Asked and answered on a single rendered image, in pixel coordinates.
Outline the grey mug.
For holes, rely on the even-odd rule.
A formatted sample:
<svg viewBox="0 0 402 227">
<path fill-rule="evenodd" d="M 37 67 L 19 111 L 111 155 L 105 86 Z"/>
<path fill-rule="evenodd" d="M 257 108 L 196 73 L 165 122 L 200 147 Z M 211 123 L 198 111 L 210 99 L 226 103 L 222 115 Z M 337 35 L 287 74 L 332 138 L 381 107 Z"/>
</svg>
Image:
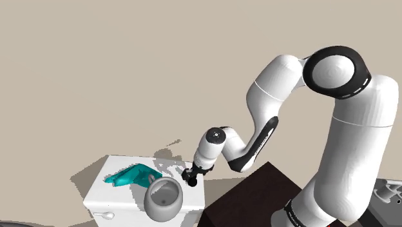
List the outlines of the grey mug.
<svg viewBox="0 0 402 227">
<path fill-rule="evenodd" d="M 147 216 L 157 222 L 173 219 L 181 210 L 183 191 L 174 178 L 148 176 L 150 185 L 144 196 L 144 210 Z"/>
</svg>

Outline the teal curved flat object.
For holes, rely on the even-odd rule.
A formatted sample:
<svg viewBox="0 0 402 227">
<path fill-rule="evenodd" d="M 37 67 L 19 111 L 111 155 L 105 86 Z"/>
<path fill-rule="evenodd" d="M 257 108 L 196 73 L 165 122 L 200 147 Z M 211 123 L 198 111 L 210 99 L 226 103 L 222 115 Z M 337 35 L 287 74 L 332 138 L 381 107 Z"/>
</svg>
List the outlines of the teal curved flat object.
<svg viewBox="0 0 402 227">
<path fill-rule="evenodd" d="M 118 173 L 107 177 L 104 182 L 111 183 L 114 187 L 125 186 L 129 184 L 137 184 L 141 187 L 148 188 L 151 184 L 149 176 L 155 179 L 162 177 L 162 174 L 144 164 L 134 164 Z"/>
</svg>

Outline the dark brown robot stand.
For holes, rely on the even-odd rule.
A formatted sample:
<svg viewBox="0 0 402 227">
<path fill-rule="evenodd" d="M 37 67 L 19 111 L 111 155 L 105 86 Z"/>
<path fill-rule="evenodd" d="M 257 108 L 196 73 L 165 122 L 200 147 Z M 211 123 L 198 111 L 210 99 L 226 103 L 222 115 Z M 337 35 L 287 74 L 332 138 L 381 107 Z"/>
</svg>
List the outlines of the dark brown robot stand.
<svg viewBox="0 0 402 227">
<path fill-rule="evenodd" d="M 346 227 L 270 162 L 204 211 L 197 227 Z"/>
</svg>

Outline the white toilet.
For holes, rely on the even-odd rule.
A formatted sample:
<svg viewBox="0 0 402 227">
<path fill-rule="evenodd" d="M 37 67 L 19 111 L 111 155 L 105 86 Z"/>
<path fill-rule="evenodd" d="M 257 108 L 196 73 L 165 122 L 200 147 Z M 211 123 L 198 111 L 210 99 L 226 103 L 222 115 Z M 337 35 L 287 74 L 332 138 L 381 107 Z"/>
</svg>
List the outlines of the white toilet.
<svg viewBox="0 0 402 227">
<path fill-rule="evenodd" d="M 164 177 L 178 181 L 183 191 L 183 204 L 170 221 L 156 222 L 144 210 L 146 188 L 137 184 L 114 187 L 105 179 L 134 164 L 144 164 Z M 190 187 L 182 180 L 183 169 L 191 162 L 154 157 L 109 156 L 83 200 L 98 227 L 193 227 L 205 208 L 204 176 L 198 175 L 197 185 Z"/>
</svg>

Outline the grey sink with white tap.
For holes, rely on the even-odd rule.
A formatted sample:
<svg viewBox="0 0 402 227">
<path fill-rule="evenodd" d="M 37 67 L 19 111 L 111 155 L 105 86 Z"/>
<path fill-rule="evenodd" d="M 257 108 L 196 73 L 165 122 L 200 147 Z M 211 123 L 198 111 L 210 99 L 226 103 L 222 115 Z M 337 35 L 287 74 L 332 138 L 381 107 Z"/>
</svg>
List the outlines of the grey sink with white tap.
<svg viewBox="0 0 402 227">
<path fill-rule="evenodd" d="M 379 227 L 402 227 L 402 180 L 377 179 L 368 210 Z"/>
</svg>

